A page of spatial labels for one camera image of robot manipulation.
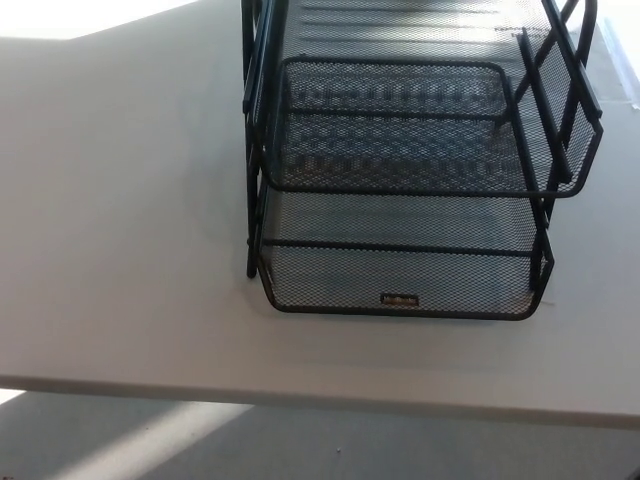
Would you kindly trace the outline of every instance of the desk surface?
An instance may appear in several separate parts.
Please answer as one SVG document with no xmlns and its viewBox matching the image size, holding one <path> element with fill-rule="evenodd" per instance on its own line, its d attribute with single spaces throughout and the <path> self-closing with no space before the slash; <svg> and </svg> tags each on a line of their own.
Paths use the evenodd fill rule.
<svg viewBox="0 0 640 480">
<path fill-rule="evenodd" d="M 604 57 L 533 318 L 287 315 L 244 276 L 239 24 L 202 1 L 0 40 L 0 386 L 640 427 L 640 115 Z"/>
</svg>

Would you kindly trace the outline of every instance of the sunlight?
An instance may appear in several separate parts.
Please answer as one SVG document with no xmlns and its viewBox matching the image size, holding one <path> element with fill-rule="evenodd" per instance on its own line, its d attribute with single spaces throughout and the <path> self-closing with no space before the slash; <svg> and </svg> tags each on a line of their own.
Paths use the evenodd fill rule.
<svg viewBox="0 0 640 480">
<path fill-rule="evenodd" d="M 136 480 L 251 406 L 184 403 L 48 480 Z"/>
<path fill-rule="evenodd" d="M 13 400 L 24 393 L 24 390 L 4 390 L 0 388 L 0 405 L 7 403 L 9 400 Z"/>
<path fill-rule="evenodd" d="M 640 107 L 640 4 L 637 0 L 604 0 L 600 29 L 622 86 L 632 104 Z"/>
<path fill-rule="evenodd" d="M 0 0 L 0 37 L 69 40 L 198 0 Z"/>
</svg>

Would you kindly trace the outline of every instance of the gray floor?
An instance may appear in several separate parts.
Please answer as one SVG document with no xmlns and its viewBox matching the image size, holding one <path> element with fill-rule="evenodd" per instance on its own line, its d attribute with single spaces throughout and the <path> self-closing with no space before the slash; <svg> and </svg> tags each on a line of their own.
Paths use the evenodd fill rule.
<svg viewBox="0 0 640 480">
<path fill-rule="evenodd" d="M 25 393 L 0 405 L 3 480 L 602 479 L 640 432 Z"/>
</svg>

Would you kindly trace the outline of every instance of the label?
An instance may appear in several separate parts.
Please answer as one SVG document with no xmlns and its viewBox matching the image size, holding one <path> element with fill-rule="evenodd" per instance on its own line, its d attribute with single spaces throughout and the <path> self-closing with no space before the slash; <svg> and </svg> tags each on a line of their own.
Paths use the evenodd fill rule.
<svg viewBox="0 0 640 480">
<path fill-rule="evenodd" d="M 388 307 L 419 307 L 420 298 L 417 295 L 383 293 L 380 295 L 380 303 Z"/>
</svg>

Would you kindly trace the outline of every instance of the black wire mesh tray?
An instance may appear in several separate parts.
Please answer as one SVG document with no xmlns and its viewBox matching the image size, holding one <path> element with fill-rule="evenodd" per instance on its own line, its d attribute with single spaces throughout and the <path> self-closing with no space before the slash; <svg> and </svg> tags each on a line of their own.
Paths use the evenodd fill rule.
<svg viewBox="0 0 640 480">
<path fill-rule="evenodd" d="M 282 311 L 521 320 L 554 263 L 535 205 L 270 190 L 258 269 Z"/>
<path fill-rule="evenodd" d="M 561 198 L 584 186 L 602 127 L 564 23 L 578 0 L 567 2 L 562 12 L 553 0 L 270 3 L 272 16 L 264 16 L 269 48 L 250 98 L 255 100 L 254 141 L 266 153 L 261 165 L 274 188 Z M 587 32 L 595 22 L 593 10 L 590 5 L 585 13 Z M 524 32 L 530 58 L 522 54 Z M 457 67 L 456 73 L 437 72 L 438 62 Z M 488 118 L 498 115 L 492 110 L 498 99 L 485 94 L 499 76 L 504 83 L 504 75 L 496 70 L 492 79 L 474 65 L 497 67 L 518 85 L 515 95 L 509 91 L 502 99 L 507 106 L 498 128 L 492 129 Z M 422 91 L 416 86 L 420 80 Z M 355 88 L 345 91 L 344 82 Z M 372 82 L 379 84 L 374 98 L 367 99 Z M 283 96 L 287 90 L 299 96 Z M 439 104 L 426 101 L 415 108 L 438 97 Z M 309 109 L 309 115 L 288 114 L 289 107 Z M 331 111 L 340 115 L 330 118 Z M 450 118 L 404 118 L 422 114 Z M 472 118 L 475 114 L 481 118 Z M 466 120 L 453 120 L 456 115 Z M 348 131 L 360 132 L 361 141 L 347 143 Z M 366 135 L 375 141 L 368 142 Z M 407 137 L 405 145 L 398 144 L 401 136 Z M 296 138 L 303 141 L 294 145 Z M 389 152 L 394 157 L 384 157 Z"/>
<path fill-rule="evenodd" d="M 265 171 L 297 192 L 526 191 L 509 95 L 492 64 L 289 59 Z"/>
</svg>

